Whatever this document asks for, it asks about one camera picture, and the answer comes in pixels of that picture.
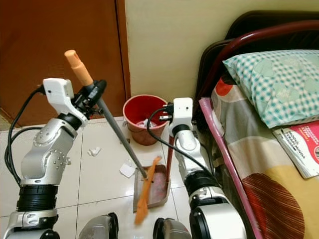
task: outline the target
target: pink bed rail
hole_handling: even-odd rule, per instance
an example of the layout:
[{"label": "pink bed rail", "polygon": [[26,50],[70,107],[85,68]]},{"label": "pink bed rail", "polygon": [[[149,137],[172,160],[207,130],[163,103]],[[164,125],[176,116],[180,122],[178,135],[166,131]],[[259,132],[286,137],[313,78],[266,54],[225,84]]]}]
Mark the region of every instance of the pink bed rail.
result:
[{"label": "pink bed rail", "polygon": [[215,138],[217,145],[222,153],[222,156],[224,158],[225,165],[234,181],[235,187],[237,189],[237,192],[239,194],[239,197],[241,199],[241,202],[244,206],[244,209],[246,211],[247,217],[249,219],[249,222],[251,224],[251,227],[253,229],[254,235],[256,239],[262,239],[263,236],[261,235],[261,232],[259,230],[259,226],[257,223],[257,220],[255,218],[255,214],[253,212],[253,209],[251,208],[251,205],[248,201],[247,195],[245,193],[245,190],[243,188],[243,185],[240,181],[240,178],[238,176],[238,173],[236,171],[236,168],[233,164],[233,160],[229,154],[229,151],[227,149],[227,146],[225,144],[223,136],[220,134],[218,131],[218,128],[214,122],[213,116],[212,116],[212,111],[213,111],[213,106],[211,103],[211,99],[209,97],[201,98],[199,100],[199,105],[200,108],[205,116],[206,122],[208,124],[208,127],[213,134],[213,137]]}]

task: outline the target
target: brown door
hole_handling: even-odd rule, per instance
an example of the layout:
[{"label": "brown door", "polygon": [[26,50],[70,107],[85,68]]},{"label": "brown door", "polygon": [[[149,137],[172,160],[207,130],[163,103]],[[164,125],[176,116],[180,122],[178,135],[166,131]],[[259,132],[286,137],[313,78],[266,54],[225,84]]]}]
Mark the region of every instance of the brown door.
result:
[{"label": "brown door", "polygon": [[[108,83],[103,99],[114,116],[125,102],[114,0],[0,0],[0,107],[15,118],[47,77],[70,79],[81,88],[63,53],[77,51],[93,79]],[[35,96],[20,125],[56,116],[46,96]]]}]

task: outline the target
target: white wall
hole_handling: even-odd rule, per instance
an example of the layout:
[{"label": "white wall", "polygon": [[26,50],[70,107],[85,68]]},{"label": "white wall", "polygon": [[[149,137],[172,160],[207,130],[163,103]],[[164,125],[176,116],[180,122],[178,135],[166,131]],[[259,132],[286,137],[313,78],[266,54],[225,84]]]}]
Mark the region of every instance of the white wall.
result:
[{"label": "white wall", "polygon": [[202,52],[250,10],[319,11],[319,0],[126,0],[132,96],[193,96]]}]

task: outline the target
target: checkered pillow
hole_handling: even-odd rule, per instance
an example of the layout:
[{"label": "checkered pillow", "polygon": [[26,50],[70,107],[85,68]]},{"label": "checkered pillow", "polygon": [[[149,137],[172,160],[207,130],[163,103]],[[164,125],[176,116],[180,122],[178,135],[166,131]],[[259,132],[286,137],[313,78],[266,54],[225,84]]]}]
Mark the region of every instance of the checkered pillow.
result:
[{"label": "checkered pillow", "polygon": [[319,51],[247,53],[224,61],[268,128],[319,120]]}]

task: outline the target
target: patterned bedsheet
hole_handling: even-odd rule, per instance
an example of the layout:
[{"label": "patterned bedsheet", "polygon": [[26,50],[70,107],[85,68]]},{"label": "patterned bedsheet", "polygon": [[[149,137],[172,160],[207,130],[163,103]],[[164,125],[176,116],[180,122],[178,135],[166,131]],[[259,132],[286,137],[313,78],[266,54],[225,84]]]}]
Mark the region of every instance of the patterned bedsheet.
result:
[{"label": "patterned bedsheet", "polygon": [[228,73],[212,102],[263,237],[319,239],[319,177],[302,178]]}]

